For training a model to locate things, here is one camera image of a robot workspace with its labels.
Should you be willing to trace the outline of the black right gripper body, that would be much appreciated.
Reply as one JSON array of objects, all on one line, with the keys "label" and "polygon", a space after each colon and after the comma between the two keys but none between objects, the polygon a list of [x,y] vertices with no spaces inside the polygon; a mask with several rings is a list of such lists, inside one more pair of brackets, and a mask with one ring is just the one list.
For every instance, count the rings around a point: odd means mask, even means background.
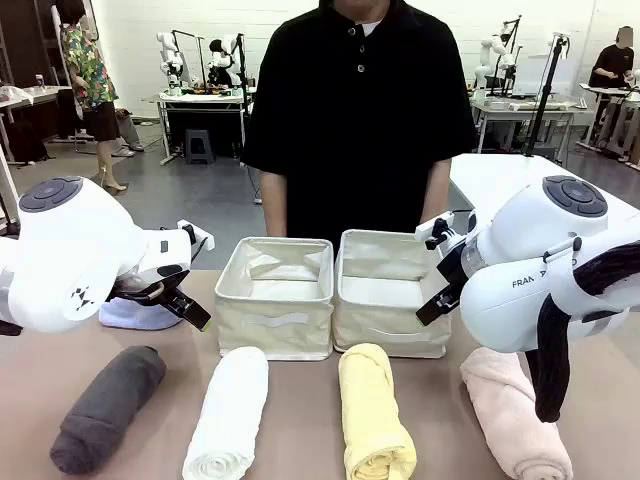
[{"label": "black right gripper body", "polygon": [[458,303],[464,285],[468,281],[462,265],[464,243],[459,243],[446,253],[437,266],[437,270],[446,280],[447,286],[438,294],[440,303]]}]

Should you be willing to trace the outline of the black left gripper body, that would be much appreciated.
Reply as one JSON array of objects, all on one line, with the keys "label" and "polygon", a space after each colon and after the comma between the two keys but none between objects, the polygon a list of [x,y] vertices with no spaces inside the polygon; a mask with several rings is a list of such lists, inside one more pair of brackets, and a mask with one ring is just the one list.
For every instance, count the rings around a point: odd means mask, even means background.
[{"label": "black left gripper body", "polygon": [[118,277],[107,297],[107,301],[119,298],[137,302],[143,306],[170,305],[182,301],[185,296],[180,289],[190,273],[180,265],[166,265],[140,271],[135,268]]}]

